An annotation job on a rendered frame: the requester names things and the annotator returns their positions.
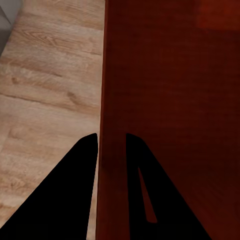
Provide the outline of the storage box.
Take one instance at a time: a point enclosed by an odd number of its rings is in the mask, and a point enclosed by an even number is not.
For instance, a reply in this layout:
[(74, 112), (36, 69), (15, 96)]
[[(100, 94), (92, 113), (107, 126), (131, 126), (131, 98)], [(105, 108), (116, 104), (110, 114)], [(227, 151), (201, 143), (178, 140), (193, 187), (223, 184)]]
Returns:
[(130, 240), (127, 133), (211, 240), (240, 240), (240, 0), (105, 0), (101, 88), (95, 240)]

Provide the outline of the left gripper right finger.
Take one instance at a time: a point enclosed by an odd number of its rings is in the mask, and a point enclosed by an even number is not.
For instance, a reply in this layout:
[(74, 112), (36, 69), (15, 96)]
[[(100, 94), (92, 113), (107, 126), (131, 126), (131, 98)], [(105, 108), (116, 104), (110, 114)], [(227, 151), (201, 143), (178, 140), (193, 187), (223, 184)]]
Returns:
[[(130, 240), (212, 240), (145, 141), (126, 134)], [(139, 169), (157, 223), (146, 218)]]

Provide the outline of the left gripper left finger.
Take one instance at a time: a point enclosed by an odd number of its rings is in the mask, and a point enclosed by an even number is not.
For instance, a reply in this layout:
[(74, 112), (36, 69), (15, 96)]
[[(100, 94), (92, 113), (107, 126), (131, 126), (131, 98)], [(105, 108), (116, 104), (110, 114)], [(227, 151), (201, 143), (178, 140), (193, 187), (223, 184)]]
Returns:
[(0, 228), (0, 240), (86, 240), (98, 135), (78, 140)]

